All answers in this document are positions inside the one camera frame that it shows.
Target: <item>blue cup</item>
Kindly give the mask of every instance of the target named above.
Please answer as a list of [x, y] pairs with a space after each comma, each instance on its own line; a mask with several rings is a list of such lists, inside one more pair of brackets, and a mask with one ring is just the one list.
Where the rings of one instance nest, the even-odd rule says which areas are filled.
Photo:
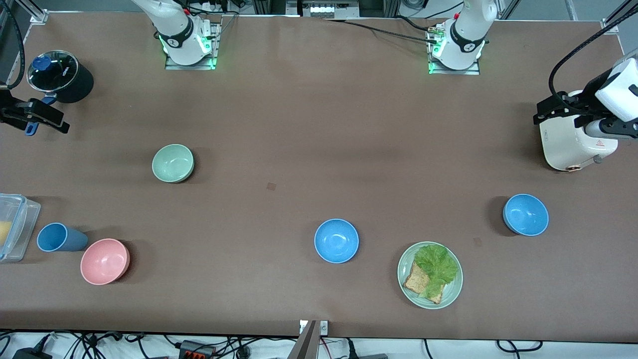
[[74, 252], [88, 243], [86, 234], [62, 223], [47, 224], [38, 234], [38, 248], [43, 252]]

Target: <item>black pot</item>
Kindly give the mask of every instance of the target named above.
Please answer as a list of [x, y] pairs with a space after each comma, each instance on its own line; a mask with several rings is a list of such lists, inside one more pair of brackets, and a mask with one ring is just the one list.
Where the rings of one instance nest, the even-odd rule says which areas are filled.
[[32, 88], [62, 103], [78, 102], [93, 89], [93, 75], [69, 52], [53, 50], [36, 57], [27, 80]]

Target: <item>floor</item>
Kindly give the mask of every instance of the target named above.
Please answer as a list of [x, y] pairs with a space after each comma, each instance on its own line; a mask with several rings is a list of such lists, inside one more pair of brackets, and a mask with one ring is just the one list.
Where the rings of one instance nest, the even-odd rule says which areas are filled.
[[[432, 13], [450, 8], [458, 0], [431, 0], [425, 10], [415, 11], [401, 5], [401, 13], [414, 17], [425, 17]], [[572, 0], [575, 14], [578, 20], [597, 21], [608, 15], [620, 4], [621, 0]], [[42, 8], [54, 11], [139, 11], [139, 8], [130, 0], [36, 0]], [[449, 17], [457, 11], [451, 10], [443, 13], [442, 17]], [[14, 14], [18, 18], [20, 28], [24, 33], [28, 28], [29, 17], [22, 10], [14, 6]], [[565, 0], [522, 0], [518, 8], [512, 14], [511, 19], [517, 20], [569, 20]], [[6, 78], [11, 70], [17, 51], [17, 43], [10, 26], [5, 26], [0, 43], [0, 78]], [[627, 20], [621, 27], [621, 43], [625, 52], [638, 47], [638, 16]], [[2, 358], [11, 358], [13, 353], [20, 348], [33, 347], [42, 337], [42, 333], [15, 333], [11, 335], [11, 342]], [[188, 337], [170, 336], [173, 340], [182, 340]], [[220, 338], [214, 337], [190, 337], [199, 342], [216, 342]], [[332, 358], [348, 354], [348, 346], [345, 340], [333, 339], [329, 348]], [[54, 358], [63, 358], [70, 348], [73, 339], [69, 335], [60, 335], [57, 339], [50, 339], [45, 347], [47, 353]], [[354, 339], [359, 355], [374, 355], [385, 353], [391, 359], [427, 358], [423, 340], [420, 339]], [[514, 358], [513, 354], [500, 351], [495, 342], [487, 340], [429, 340], [429, 348], [433, 358]], [[261, 340], [251, 345], [252, 358], [286, 358], [292, 348], [292, 341], [271, 342]], [[528, 348], [533, 345], [530, 342], [518, 342], [518, 346]], [[174, 349], [165, 339], [159, 335], [152, 335], [144, 339], [144, 348], [151, 357], [159, 355], [177, 356]], [[142, 358], [139, 347], [136, 344], [122, 342], [105, 342], [100, 344], [100, 349], [107, 358]], [[328, 358], [325, 350], [321, 349], [320, 358]], [[526, 358], [636, 358], [638, 357], [638, 345], [635, 344], [600, 344], [600, 343], [570, 343], [570, 342], [546, 342], [543, 348], [533, 353], [521, 355]]]
[[[16, 333], [11, 335], [11, 341], [1, 359], [11, 358], [13, 353], [20, 348], [33, 348], [46, 333]], [[169, 335], [172, 342], [192, 340], [202, 344], [219, 343], [226, 341], [225, 337], [194, 337]], [[70, 334], [59, 334], [57, 338], [49, 338], [45, 345], [45, 352], [53, 355], [54, 359], [62, 359], [73, 345]], [[386, 354], [388, 359], [428, 359], [425, 345], [422, 339], [352, 339], [357, 354], [360, 357], [369, 355]], [[342, 338], [326, 338], [330, 356], [324, 348], [320, 348], [317, 359], [337, 359], [349, 355], [348, 344]], [[428, 340], [428, 347], [433, 359], [466, 358], [466, 359], [513, 359], [514, 354], [504, 353], [491, 340]], [[252, 359], [287, 358], [294, 343], [291, 340], [259, 340], [249, 346]], [[501, 345], [509, 349], [506, 342]], [[533, 348], [537, 343], [516, 342], [519, 349]], [[146, 354], [155, 356], [168, 356], [177, 358], [179, 352], [169, 344], [161, 335], [149, 335], [142, 339], [142, 346]], [[98, 349], [108, 359], [136, 359], [143, 358], [137, 343], [128, 343], [125, 340], [115, 342], [113, 339], [105, 339], [100, 342]], [[75, 358], [80, 358], [84, 352], [78, 349]], [[538, 351], [521, 353], [521, 359], [594, 359], [614, 358], [630, 359], [638, 357], [637, 344], [604, 344], [604, 343], [569, 343], [569, 342], [545, 342]]]

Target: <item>toast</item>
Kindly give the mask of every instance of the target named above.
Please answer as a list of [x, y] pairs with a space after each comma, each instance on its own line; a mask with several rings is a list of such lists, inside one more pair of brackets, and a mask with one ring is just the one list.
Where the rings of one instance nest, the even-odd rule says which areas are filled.
[[[424, 272], [421, 267], [417, 266], [416, 262], [412, 262], [410, 274], [408, 278], [405, 279], [403, 286], [414, 293], [420, 294], [426, 290], [426, 286], [429, 281], [430, 277], [427, 276], [427, 273]], [[443, 287], [445, 287], [445, 284], [441, 285], [441, 294], [434, 298], [428, 298], [428, 300], [431, 300], [434, 304], [440, 304], [441, 299], [443, 298]]]

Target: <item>yellow food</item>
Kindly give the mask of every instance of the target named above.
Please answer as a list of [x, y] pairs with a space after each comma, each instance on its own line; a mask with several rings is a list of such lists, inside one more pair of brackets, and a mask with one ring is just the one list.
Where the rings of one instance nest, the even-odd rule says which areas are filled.
[[0, 221], [0, 247], [4, 246], [7, 236], [9, 236], [9, 231], [11, 231], [11, 222]]

